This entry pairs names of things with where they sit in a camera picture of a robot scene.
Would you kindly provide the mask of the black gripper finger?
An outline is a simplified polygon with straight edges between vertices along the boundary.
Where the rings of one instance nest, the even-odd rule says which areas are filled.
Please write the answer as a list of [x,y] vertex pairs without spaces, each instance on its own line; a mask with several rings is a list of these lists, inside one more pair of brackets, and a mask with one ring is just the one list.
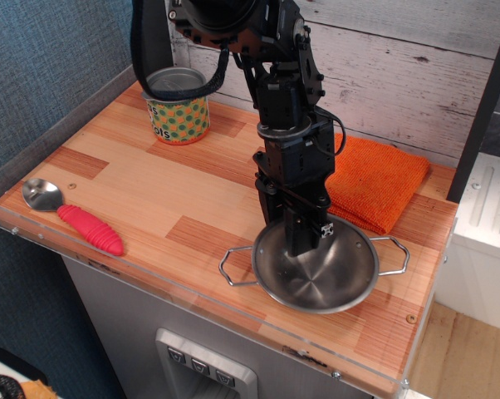
[[334,223],[325,210],[287,208],[284,223],[287,252],[293,257],[317,249],[321,239],[334,234]]
[[266,224],[283,218],[282,192],[273,183],[257,182],[259,202]]

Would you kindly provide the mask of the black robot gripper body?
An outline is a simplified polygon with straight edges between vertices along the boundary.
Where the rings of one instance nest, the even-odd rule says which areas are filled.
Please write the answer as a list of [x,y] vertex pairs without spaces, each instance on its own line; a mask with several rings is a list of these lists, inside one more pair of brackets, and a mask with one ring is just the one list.
[[253,156],[257,182],[273,183],[287,208],[325,210],[331,205],[326,179],[335,170],[335,137],[329,118],[304,118],[299,126],[279,130],[257,125],[265,150]]

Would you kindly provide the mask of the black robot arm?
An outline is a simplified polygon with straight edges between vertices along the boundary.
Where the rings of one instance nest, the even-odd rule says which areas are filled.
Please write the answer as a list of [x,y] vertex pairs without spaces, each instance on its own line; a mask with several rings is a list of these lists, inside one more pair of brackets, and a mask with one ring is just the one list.
[[169,20],[195,44],[233,56],[243,71],[265,145],[253,157],[264,219],[282,223],[291,256],[317,248],[332,233],[325,183],[335,171],[336,118],[317,105],[324,76],[300,8],[293,1],[173,1]]

